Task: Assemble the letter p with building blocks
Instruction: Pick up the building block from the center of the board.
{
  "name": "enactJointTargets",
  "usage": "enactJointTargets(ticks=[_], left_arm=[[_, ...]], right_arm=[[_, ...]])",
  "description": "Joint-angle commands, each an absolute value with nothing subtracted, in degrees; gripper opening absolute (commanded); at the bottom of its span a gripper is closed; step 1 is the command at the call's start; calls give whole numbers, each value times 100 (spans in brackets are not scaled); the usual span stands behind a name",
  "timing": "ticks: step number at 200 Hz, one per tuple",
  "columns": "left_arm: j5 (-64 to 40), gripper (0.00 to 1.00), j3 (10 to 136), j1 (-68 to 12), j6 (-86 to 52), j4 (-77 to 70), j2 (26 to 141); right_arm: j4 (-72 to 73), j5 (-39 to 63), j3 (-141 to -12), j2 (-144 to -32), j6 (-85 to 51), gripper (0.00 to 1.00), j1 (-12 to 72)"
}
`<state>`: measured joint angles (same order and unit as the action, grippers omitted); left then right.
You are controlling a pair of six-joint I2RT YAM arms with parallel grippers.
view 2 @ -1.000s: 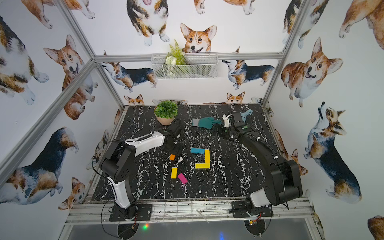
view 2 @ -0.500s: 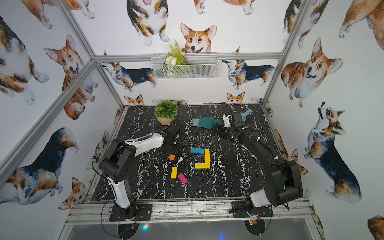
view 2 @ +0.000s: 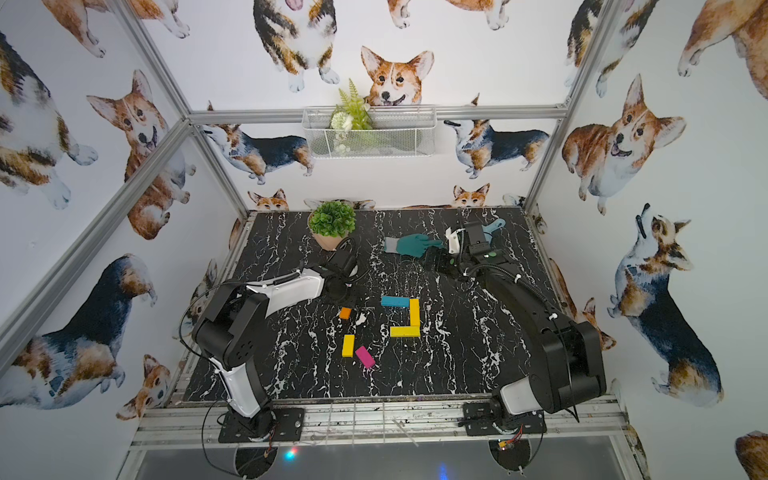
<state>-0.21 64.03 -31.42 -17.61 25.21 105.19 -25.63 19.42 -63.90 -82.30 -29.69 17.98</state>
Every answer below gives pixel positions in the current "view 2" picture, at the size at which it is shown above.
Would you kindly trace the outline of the small yellow block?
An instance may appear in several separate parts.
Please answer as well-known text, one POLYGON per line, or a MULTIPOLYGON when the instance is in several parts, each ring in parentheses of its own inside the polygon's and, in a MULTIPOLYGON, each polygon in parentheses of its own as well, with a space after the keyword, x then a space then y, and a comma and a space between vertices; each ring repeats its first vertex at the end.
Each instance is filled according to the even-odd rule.
POLYGON ((343 338, 343 344, 342 344, 343 358, 351 358, 353 356, 354 345, 355 345, 355 335, 354 334, 345 335, 343 338))

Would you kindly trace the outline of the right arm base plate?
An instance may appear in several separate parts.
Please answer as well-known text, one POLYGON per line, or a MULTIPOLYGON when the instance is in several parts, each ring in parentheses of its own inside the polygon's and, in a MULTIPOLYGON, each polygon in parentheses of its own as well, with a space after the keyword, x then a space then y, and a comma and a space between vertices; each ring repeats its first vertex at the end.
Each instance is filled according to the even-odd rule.
POLYGON ((541 412, 511 414, 496 401, 464 403, 458 426, 463 427, 470 437, 547 432, 541 412))

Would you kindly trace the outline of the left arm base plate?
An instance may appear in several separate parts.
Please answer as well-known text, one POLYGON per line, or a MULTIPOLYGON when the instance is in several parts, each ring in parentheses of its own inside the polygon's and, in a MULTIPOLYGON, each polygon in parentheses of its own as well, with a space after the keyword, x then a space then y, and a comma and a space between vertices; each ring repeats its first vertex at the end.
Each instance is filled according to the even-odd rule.
POLYGON ((232 409, 226 413, 219 443, 295 442, 303 431, 306 410, 303 408, 268 408, 255 417, 246 418, 232 409))

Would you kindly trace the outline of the cyan long block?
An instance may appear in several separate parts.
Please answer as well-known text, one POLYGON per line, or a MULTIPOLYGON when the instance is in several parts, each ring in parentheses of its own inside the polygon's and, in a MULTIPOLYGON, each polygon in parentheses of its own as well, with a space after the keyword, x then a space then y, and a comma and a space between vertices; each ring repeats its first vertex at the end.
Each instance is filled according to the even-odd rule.
POLYGON ((381 305, 384 307, 394 308, 409 308, 410 298, 407 297, 395 297, 395 296, 382 296, 381 305))

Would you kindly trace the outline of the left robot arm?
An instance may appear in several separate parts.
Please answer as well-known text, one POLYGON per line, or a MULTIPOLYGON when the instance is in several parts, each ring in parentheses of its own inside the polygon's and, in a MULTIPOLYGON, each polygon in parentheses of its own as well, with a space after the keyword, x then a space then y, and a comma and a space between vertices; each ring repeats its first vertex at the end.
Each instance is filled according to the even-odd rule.
POLYGON ((305 410, 271 406, 257 370, 259 330, 268 317, 302 302, 321 299, 352 308, 353 284, 362 274, 358 246, 346 238, 320 264, 265 281, 226 281, 197 320, 192 340, 223 383, 231 417, 255 441, 295 442, 301 438, 305 410))

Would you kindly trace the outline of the magenta block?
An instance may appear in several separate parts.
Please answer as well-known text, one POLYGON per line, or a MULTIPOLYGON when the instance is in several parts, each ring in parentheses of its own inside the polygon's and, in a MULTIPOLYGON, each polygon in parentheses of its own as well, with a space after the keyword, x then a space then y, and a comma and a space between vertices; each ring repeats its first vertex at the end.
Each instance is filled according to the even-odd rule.
POLYGON ((359 347, 355 355, 366 369, 372 369, 376 365, 375 359, 364 346, 359 347))

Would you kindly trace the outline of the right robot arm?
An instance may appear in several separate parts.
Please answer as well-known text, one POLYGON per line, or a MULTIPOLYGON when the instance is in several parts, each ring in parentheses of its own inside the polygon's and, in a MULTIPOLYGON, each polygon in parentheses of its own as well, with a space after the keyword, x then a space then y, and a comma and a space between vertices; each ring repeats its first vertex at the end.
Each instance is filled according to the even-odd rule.
POLYGON ((451 254, 429 247, 429 269, 458 281, 474 281, 497 300, 522 327, 530 364, 525 376, 499 388, 491 397, 489 416, 509 429, 540 413, 569 410, 607 391, 600 333, 577 322, 527 282, 508 254, 471 249, 451 254))

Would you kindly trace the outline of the yellow long block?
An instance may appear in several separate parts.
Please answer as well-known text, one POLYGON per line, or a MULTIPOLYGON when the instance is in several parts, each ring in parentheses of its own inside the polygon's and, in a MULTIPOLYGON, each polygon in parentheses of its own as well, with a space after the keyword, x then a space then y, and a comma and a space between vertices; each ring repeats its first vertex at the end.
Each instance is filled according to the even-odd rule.
POLYGON ((418 299, 411 299, 409 301, 409 315, 410 315, 410 326, 413 328, 419 328, 421 325, 421 316, 420 316, 420 302, 418 299))
POLYGON ((392 338, 418 338, 420 336, 420 328, 418 326, 391 327, 390 336, 392 338))

